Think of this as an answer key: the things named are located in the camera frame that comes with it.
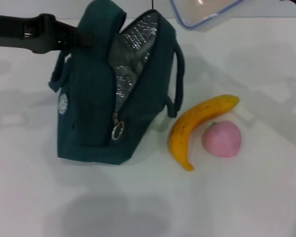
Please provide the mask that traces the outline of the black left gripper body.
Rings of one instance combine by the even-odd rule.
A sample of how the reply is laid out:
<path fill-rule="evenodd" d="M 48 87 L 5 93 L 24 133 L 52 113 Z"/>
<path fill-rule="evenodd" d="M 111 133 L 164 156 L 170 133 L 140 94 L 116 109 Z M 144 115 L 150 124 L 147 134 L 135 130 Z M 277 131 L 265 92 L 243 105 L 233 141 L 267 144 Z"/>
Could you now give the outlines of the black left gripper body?
<path fill-rule="evenodd" d="M 0 46 L 24 48 L 43 54 L 42 17 L 18 18 L 0 15 Z"/>

